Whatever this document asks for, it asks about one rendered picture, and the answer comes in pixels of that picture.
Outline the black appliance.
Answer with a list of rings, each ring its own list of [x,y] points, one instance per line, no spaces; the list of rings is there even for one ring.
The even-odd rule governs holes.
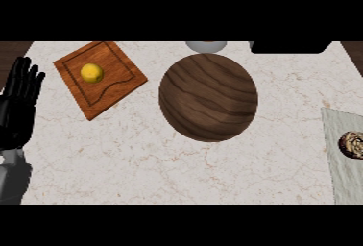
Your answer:
[[[318,54],[330,41],[255,41],[251,45],[254,54]]]

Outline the brown and cream pastry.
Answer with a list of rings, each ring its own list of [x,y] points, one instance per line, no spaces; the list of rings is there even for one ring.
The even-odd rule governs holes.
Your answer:
[[[363,133],[345,132],[339,139],[339,149],[348,158],[363,160]]]

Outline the dark wooden oval bowl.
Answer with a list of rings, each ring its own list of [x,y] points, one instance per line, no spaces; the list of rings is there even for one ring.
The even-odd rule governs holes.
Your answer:
[[[217,54],[194,54],[164,73],[159,105],[174,130],[193,140],[220,142],[248,128],[258,93],[243,67]]]

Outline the pale grey round bowl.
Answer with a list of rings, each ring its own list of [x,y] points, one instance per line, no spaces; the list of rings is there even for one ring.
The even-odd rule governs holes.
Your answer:
[[[186,45],[197,53],[217,53],[227,45],[225,41],[187,41]]]

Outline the pale grey placemat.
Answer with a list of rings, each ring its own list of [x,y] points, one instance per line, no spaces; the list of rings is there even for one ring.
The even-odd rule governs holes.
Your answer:
[[[363,205],[363,116],[321,109],[336,205]]]

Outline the yellow pear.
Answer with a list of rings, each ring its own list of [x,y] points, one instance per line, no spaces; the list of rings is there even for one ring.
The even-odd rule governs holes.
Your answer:
[[[87,83],[99,83],[103,78],[103,70],[94,63],[87,63],[81,68],[81,77]]]

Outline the brown wooden cutting board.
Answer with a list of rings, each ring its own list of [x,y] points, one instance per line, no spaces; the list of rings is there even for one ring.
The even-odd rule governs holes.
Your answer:
[[[102,68],[103,77],[97,83],[82,79],[81,68],[87,63]],[[113,41],[93,41],[54,61],[54,68],[87,120],[93,120],[147,82]]]

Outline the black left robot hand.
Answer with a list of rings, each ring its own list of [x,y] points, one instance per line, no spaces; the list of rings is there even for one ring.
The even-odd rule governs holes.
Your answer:
[[[31,59],[17,57],[0,95],[0,151],[19,149],[31,138],[44,78]]]

